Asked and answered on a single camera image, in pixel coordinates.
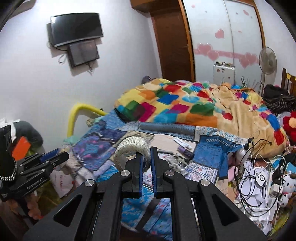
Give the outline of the person's left hand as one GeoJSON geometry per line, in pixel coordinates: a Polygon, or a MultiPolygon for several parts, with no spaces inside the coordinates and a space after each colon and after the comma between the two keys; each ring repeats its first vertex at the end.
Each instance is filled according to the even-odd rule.
{"type": "MultiPolygon", "coordinates": [[[[27,202],[27,208],[29,209],[29,217],[33,218],[34,220],[40,220],[41,219],[41,211],[38,206],[38,197],[35,195],[35,193],[31,193],[30,195],[27,195],[25,197],[25,200],[27,202]]],[[[19,204],[15,200],[8,200],[6,201],[8,204],[10,210],[15,214],[19,213],[19,204]]]]}

